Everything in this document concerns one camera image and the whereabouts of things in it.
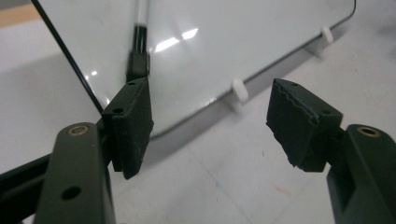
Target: screw hole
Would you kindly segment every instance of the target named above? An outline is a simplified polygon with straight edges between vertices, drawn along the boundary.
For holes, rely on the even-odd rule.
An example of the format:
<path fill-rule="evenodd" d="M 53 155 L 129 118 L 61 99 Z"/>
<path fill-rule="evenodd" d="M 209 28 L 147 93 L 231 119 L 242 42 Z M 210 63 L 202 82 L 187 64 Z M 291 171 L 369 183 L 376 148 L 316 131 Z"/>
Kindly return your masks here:
<path fill-rule="evenodd" d="M 64 201 L 69 201 L 76 198 L 81 193 L 81 188 L 79 187 L 71 187 L 66 189 L 64 193 L 62 193 L 62 199 Z"/>
<path fill-rule="evenodd" d="M 123 109 L 122 108 L 118 108 L 118 109 L 113 109 L 113 113 L 122 113 Z"/>
<path fill-rule="evenodd" d="M 84 131 L 84 128 L 76 128 L 72 130 L 72 133 L 82 133 Z"/>
<path fill-rule="evenodd" d="M 369 127 L 359 127 L 358 131 L 368 137 L 379 137 L 381 134 L 379 133 L 379 131 L 369 128 Z"/>

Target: gray floor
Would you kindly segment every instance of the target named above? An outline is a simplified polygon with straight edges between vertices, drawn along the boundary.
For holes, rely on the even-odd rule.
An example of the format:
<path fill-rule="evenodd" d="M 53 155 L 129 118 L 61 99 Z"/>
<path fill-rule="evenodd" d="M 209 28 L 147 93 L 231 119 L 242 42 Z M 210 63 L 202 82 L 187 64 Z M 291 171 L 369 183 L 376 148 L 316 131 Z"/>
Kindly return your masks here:
<path fill-rule="evenodd" d="M 29 4 L 29 0 L 0 0 L 0 10 Z"/>
<path fill-rule="evenodd" d="M 344 113 L 342 128 L 363 123 L 395 139 L 395 11 L 394 0 L 360 0 L 320 57 L 301 50 L 293 69 L 266 81 L 298 82 Z M 99 115 L 42 21 L 0 29 L 0 43 L 3 173 L 51 152 L 62 127 Z M 151 141 L 136 177 L 110 168 L 117 223 L 334 223 L 327 172 L 289 165 L 265 126 L 263 86 L 238 113 L 219 103 Z"/>

